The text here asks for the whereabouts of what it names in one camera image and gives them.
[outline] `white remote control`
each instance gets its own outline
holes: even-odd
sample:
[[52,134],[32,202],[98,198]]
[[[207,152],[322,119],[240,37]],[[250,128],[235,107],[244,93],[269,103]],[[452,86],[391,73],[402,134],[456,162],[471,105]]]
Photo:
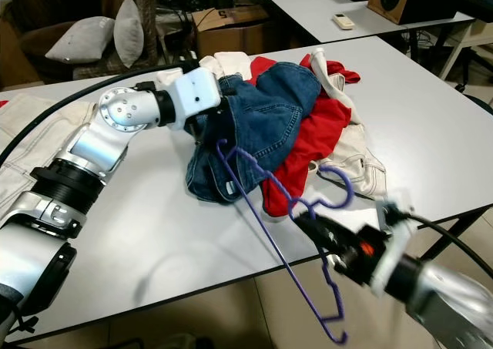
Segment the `white remote control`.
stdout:
[[336,24],[339,25],[339,28],[341,29],[348,30],[354,28],[353,21],[344,14],[335,14],[332,17],[332,20],[334,20]]

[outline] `pile of clothes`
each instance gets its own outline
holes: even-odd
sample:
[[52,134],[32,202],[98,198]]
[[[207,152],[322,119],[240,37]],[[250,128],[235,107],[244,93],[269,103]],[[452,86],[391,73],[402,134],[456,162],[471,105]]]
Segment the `pile of clothes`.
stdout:
[[[219,52],[201,60],[218,79],[229,108],[197,120],[198,144],[186,174],[190,192],[218,203],[240,198],[216,154],[217,140],[227,139],[229,148],[245,149],[273,172],[291,196],[303,194],[313,162],[342,169],[361,195],[386,193],[385,168],[366,147],[364,125],[343,92],[344,83],[356,83],[360,76],[325,59],[327,71],[313,66],[315,54],[320,65],[321,52],[306,55],[299,65],[263,57],[250,62],[242,52]],[[272,180],[240,156],[230,165],[247,193],[260,184],[263,208],[270,216],[288,213],[287,199]]]

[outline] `cardboard box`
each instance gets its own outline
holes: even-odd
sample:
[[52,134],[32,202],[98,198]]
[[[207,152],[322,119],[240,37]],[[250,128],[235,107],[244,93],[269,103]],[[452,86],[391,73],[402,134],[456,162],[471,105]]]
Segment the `cardboard box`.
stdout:
[[210,8],[194,12],[192,17],[200,58],[222,51],[255,55],[282,48],[279,27],[269,20],[260,5],[221,10]]

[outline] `red garment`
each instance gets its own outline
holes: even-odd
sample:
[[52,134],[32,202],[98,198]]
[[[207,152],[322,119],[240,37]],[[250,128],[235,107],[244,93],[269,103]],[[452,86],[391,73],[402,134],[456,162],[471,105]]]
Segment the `red garment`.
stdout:
[[[253,78],[248,82],[255,85],[258,75],[275,63],[263,57],[255,58],[250,67]],[[303,58],[301,65],[310,67],[309,55]],[[329,75],[339,72],[351,83],[360,80],[357,73],[347,71],[339,62],[327,62],[327,72]],[[326,158],[334,151],[343,128],[350,122],[350,117],[351,109],[336,99],[330,99],[322,89],[311,114],[301,122],[290,154],[273,173],[291,196],[303,194],[310,161]],[[288,211],[286,197],[272,180],[264,180],[260,185],[265,211],[271,216],[285,216]]]

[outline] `brown sofa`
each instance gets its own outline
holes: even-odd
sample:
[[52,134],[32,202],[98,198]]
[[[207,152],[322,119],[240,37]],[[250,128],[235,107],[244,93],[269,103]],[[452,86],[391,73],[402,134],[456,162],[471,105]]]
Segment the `brown sofa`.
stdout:
[[[111,42],[98,62],[67,65],[45,57],[76,21],[97,15],[115,18],[123,0],[12,0],[3,15],[18,36],[19,48],[45,83],[107,76],[128,71]],[[144,51],[132,69],[155,65],[156,0],[136,0],[144,29]]]

